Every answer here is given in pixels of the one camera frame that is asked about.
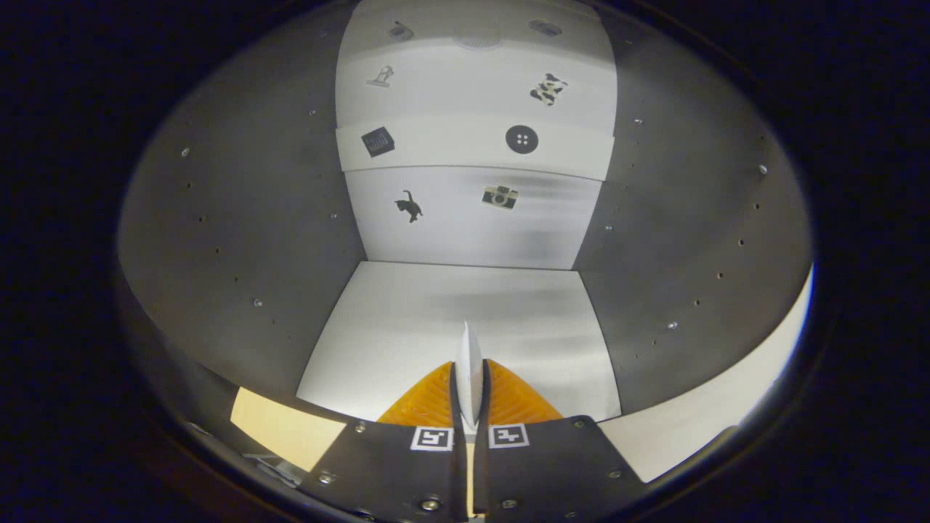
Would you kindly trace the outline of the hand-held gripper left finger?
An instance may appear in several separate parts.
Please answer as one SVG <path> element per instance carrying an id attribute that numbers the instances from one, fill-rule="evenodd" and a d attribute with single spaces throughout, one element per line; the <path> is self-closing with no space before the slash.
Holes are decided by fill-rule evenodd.
<path id="1" fill-rule="evenodd" d="M 455 365 L 439 365 L 381 420 L 354 420 L 299 492 L 369 522 L 465 522 L 465 437 Z"/>

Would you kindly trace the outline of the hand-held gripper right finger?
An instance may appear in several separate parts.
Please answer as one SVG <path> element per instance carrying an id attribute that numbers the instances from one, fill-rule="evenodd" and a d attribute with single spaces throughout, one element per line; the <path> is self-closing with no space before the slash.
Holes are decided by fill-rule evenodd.
<path id="1" fill-rule="evenodd" d="M 474 508 L 488 520 L 608 520 L 647 496 L 598 423 L 564 417 L 492 360 L 474 451 Z"/>

